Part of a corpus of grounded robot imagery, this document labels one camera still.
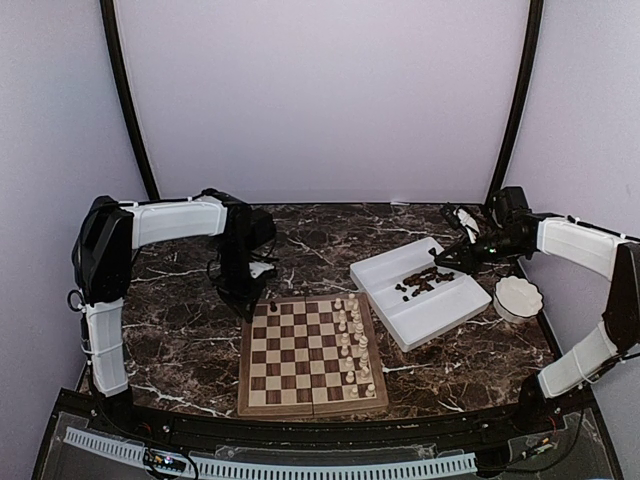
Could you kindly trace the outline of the wooden chess board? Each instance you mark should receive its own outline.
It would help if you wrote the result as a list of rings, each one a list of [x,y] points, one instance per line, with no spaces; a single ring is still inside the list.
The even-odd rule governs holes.
[[[343,295],[275,298],[260,301],[252,323],[242,328],[237,413],[244,418],[326,418],[378,412],[389,404],[382,362],[367,297],[367,332],[373,339],[374,364],[384,383],[380,398],[329,402],[325,386],[323,337],[333,320],[331,303]],[[275,302],[278,311],[269,311]]]

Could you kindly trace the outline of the white divided plastic tray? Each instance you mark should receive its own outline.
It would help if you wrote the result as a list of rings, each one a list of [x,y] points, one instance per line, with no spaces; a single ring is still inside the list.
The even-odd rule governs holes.
[[[409,352],[484,312],[491,297],[471,276],[404,302],[394,289],[405,277],[434,266],[443,247],[427,237],[350,265],[350,276],[403,352]]]

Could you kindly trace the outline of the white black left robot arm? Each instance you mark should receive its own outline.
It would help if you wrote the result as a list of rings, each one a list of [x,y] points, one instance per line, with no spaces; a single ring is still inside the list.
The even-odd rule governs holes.
[[[228,193],[208,188],[194,196],[147,201],[97,197],[72,248],[75,289],[67,302],[81,315],[81,342],[103,421],[120,436],[141,427],[131,396],[122,315],[140,253],[156,244],[210,237],[218,268],[204,269],[219,298],[245,322],[276,274],[275,260],[258,251],[273,243],[273,215]]]

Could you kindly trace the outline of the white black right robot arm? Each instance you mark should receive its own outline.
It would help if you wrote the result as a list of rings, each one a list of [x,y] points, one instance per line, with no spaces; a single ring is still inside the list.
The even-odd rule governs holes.
[[[472,214],[446,203],[440,213],[462,236],[442,252],[436,265],[471,274],[498,260],[542,256],[549,274],[544,290],[558,300],[571,293],[588,301],[565,308],[575,318],[596,315],[591,330],[554,362],[529,375],[520,388],[510,424],[521,434],[534,432],[565,397],[598,383],[616,365],[639,354],[639,240],[576,216],[536,212],[520,186],[490,194],[485,206],[489,223],[482,230]]]

